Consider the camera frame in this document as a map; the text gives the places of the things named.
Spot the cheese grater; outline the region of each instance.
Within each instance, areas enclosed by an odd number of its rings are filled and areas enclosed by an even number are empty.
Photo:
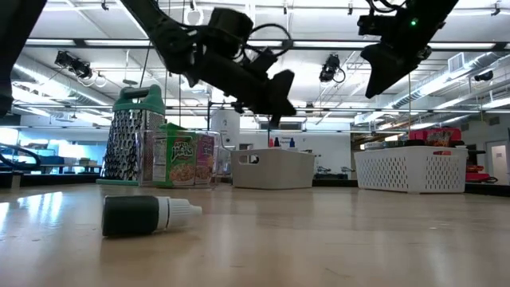
[[[113,121],[110,127],[102,178],[99,183],[137,184],[140,167],[145,166],[143,177],[152,179],[153,139],[144,137],[143,131],[156,130],[164,123],[165,104],[161,88],[123,88],[120,98],[113,105]]]

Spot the white dropper tip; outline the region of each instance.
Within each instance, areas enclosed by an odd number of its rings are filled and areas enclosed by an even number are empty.
[[[202,215],[202,208],[200,206],[190,205],[190,211],[193,216]]]
[[[193,206],[187,199],[169,199],[168,228],[188,226],[190,219],[202,215],[200,206]]]

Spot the white plastic basket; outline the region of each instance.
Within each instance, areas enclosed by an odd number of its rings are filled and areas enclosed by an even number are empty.
[[[435,155],[450,151],[451,155]],[[449,147],[395,147],[355,153],[358,186],[409,193],[464,192],[468,150]]]
[[[312,187],[313,154],[267,148],[232,151],[235,187],[283,190]]]

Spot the cereal box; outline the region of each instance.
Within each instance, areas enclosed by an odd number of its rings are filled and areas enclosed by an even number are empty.
[[[196,184],[210,183],[214,171],[214,137],[198,134]]]
[[[168,124],[158,132],[154,143],[153,182],[157,186],[194,185],[197,135]]]

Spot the wooden table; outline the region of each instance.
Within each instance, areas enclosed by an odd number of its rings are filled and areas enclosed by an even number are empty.
[[[181,232],[104,239],[105,195],[187,198],[204,215]],[[0,193],[0,202],[1,287],[510,282],[506,198],[330,187],[209,191],[89,184],[22,188],[21,195]]]
[[[58,167],[59,174],[64,173],[64,167],[68,167],[69,169],[71,169],[72,167],[84,167],[85,172],[94,172],[94,169],[97,168],[98,173],[101,173],[101,169],[103,168],[103,166],[101,166],[99,164],[93,164],[93,165],[89,165],[89,164],[42,164],[41,171],[43,174],[47,174],[47,173],[50,173],[54,167]]]

